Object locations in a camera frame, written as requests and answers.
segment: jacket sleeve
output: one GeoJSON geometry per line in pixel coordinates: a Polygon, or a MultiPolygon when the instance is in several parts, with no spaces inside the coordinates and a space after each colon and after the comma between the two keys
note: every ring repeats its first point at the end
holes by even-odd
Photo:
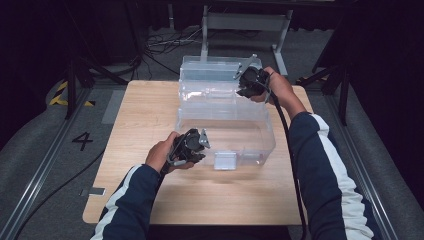
{"type": "Polygon", "coordinates": [[[289,132],[312,239],[382,239],[371,205],[348,176],[324,120],[299,113],[289,132]]]}
{"type": "Polygon", "coordinates": [[[148,165],[133,167],[106,203],[91,239],[146,239],[159,179],[148,165]]]}

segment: transparent box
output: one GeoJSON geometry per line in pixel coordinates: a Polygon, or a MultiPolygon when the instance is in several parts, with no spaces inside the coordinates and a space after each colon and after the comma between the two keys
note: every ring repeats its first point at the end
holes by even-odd
{"type": "MultiPolygon", "coordinates": [[[[274,132],[264,103],[237,94],[234,75],[247,58],[185,56],[180,69],[176,131],[206,129],[211,145],[203,164],[216,170],[263,165],[275,148],[274,132]]],[[[261,68],[255,59],[251,66],[261,68]]]]}

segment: wooden board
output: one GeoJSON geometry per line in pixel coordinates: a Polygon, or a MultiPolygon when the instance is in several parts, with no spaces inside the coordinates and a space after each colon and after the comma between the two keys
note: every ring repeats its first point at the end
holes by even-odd
{"type": "MultiPolygon", "coordinates": [[[[303,88],[296,94],[312,112],[303,88]]],[[[132,81],[126,90],[83,214],[97,223],[111,194],[128,170],[144,163],[150,148],[174,130],[179,107],[178,82],[132,81]]],[[[300,224],[284,130],[275,107],[267,105],[276,147],[263,166],[214,171],[196,164],[166,176],[156,198],[152,224],[293,225],[300,224]]]]}

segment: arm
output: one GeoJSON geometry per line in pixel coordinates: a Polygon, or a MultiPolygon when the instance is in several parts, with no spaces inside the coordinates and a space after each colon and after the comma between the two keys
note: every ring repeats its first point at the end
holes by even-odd
{"type": "MultiPolygon", "coordinates": [[[[146,239],[156,189],[161,178],[159,172],[177,136],[178,133],[172,132],[165,141],[158,142],[150,149],[146,164],[131,168],[106,203],[92,240],[146,239]]],[[[178,168],[191,167],[193,163],[178,168]]]]}
{"type": "MultiPolygon", "coordinates": [[[[312,238],[381,239],[369,201],[357,192],[329,140],[328,125],[318,115],[306,112],[283,76],[271,68],[264,70],[271,74],[269,86],[292,120],[290,147],[312,238]]],[[[263,94],[252,100],[264,98],[263,94]]]]}

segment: left hand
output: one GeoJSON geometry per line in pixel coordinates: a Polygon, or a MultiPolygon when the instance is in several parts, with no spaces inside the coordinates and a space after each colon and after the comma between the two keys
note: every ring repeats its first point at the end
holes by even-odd
{"type": "MultiPolygon", "coordinates": [[[[163,165],[166,162],[166,157],[171,150],[174,139],[178,137],[180,134],[177,132],[171,132],[168,138],[165,141],[160,141],[156,145],[154,145],[147,155],[146,164],[155,169],[158,173],[162,169],[163,165]]],[[[170,167],[169,173],[174,171],[175,169],[189,169],[194,166],[194,163],[188,162],[178,167],[170,167]]]]}

